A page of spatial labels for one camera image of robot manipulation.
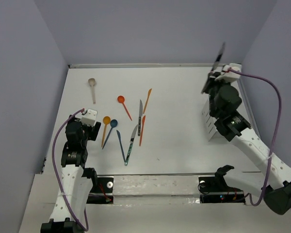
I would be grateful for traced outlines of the pink-handle metal knife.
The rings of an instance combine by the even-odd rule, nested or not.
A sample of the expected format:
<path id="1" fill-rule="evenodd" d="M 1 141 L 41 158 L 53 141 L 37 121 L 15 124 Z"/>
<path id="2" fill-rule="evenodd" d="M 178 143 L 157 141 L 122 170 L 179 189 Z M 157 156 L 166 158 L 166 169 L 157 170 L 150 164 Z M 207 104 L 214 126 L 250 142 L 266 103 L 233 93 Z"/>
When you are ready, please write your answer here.
<path id="1" fill-rule="evenodd" d="M 226 43 L 223 42 L 221 45 L 221 48 L 219 49 L 218 55 L 217 55 L 213 65 L 212 65 L 212 68 L 210 70 L 211 72 L 214 72 L 217 69 L 217 67 L 219 66 L 220 61 L 221 61 L 222 56 L 223 56 L 224 51 L 225 51 L 225 47 L 226 47 Z"/>

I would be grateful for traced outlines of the yellow-orange plastic knife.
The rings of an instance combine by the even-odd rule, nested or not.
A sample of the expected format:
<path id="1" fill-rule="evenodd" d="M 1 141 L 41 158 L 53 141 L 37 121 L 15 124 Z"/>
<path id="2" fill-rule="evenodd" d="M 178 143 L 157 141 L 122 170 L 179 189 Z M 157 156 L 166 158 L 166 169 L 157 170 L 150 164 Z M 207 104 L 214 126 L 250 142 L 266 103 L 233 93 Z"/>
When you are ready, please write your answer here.
<path id="1" fill-rule="evenodd" d="M 148 101 L 149 101 L 149 98 L 150 98 L 151 91 L 152 91 L 152 88 L 148 90 L 147 98 L 146 98 L 145 105 L 144 105 L 144 108 L 143 108 L 143 114 L 146 112 L 146 108 L 147 108 L 147 105 L 148 105 Z"/>

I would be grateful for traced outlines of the orange-red plastic knife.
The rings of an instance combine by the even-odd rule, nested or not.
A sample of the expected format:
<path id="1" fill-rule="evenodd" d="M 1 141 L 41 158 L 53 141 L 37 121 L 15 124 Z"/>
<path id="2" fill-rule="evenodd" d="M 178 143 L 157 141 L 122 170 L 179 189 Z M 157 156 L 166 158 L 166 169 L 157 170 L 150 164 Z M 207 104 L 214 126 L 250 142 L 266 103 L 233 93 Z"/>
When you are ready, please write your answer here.
<path id="1" fill-rule="evenodd" d="M 140 140 L 139 140 L 139 146 L 141 146 L 141 144 L 142 144 L 143 132 L 144 132 L 144 125 L 145 125 L 145 119 L 146 119 L 146 116 L 143 116 L 143 118 L 142 118 L 142 125 L 141 125 Z"/>

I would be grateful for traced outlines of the black-handle metal knife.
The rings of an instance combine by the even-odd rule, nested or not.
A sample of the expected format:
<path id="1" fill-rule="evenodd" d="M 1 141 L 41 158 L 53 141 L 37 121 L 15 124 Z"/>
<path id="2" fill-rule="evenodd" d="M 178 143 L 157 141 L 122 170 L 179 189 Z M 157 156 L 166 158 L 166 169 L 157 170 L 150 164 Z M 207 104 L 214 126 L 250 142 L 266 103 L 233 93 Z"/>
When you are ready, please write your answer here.
<path id="1" fill-rule="evenodd" d="M 139 118 L 138 118 L 138 136 L 141 135 L 141 121 L 142 121 L 142 116 L 143 116 L 143 103 L 140 100 L 140 104 L 139 104 Z"/>

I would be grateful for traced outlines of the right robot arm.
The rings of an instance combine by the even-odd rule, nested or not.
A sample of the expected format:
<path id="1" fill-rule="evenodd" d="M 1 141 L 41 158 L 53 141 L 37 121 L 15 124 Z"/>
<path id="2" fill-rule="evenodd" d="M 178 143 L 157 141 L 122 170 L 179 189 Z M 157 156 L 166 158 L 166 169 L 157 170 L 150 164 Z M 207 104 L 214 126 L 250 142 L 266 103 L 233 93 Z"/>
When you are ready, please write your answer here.
<path id="1" fill-rule="evenodd" d="M 253 178 L 237 172 L 232 165 L 217 169 L 213 184 L 218 190 L 237 188 L 254 196 L 262 196 L 265 204 L 276 214 L 291 209 L 291 167 L 276 156 L 258 137 L 250 123 L 238 112 L 242 99 L 231 85 L 237 80 L 228 72 L 211 71 L 202 89 L 209 97 L 209 116 L 215 120 L 218 133 L 242 151 L 262 173 Z"/>

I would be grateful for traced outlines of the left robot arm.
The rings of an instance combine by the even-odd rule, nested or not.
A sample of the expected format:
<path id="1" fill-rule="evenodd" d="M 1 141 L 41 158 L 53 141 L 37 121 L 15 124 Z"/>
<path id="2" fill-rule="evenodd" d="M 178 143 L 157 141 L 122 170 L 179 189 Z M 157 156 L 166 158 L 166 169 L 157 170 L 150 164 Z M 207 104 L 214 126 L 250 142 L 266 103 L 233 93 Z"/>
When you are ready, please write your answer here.
<path id="1" fill-rule="evenodd" d="M 42 233 L 85 233 L 89 230 L 86 203 L 89 193 L 97 188 L 97 172 L 86 167 L 87 143 L 95 141 L 101 123 L 93 116 L 83 114 L 81 118 L 71 115 L 60 129 L 65 130 L 66 142 L 61 156 L 61 168 L 55 162 L 55 146 L 59 136 L 56 133 L 51 158 L 59 186 L 55 206 L 47 223 L 41 225 Z"/>

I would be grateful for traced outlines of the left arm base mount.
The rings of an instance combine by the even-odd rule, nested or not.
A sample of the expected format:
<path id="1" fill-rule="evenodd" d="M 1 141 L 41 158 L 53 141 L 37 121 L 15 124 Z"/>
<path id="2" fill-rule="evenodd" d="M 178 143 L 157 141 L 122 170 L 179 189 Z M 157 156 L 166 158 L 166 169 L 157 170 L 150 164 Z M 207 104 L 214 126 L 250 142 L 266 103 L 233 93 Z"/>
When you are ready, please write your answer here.
<path id="1" fill-rule="evenodd" d="M 88 196 L 87 204 L 113 204 L 113 176 L 99 176 Z"/>

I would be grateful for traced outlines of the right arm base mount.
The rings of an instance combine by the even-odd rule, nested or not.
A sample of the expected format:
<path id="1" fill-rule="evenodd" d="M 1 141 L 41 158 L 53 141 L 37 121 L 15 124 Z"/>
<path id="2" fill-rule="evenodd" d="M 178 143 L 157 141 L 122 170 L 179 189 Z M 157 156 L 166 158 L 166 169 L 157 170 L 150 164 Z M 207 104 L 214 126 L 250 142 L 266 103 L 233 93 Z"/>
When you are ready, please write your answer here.
<path id="1" fill-rule="evenodd" d="M 242 190 L 229 187 L 224 176 L 234 167 L 225 165 L 217 169 L 214 175 L 198 178 L 198 191 L 201 203 L 243 203 L 245 194 Z"/>

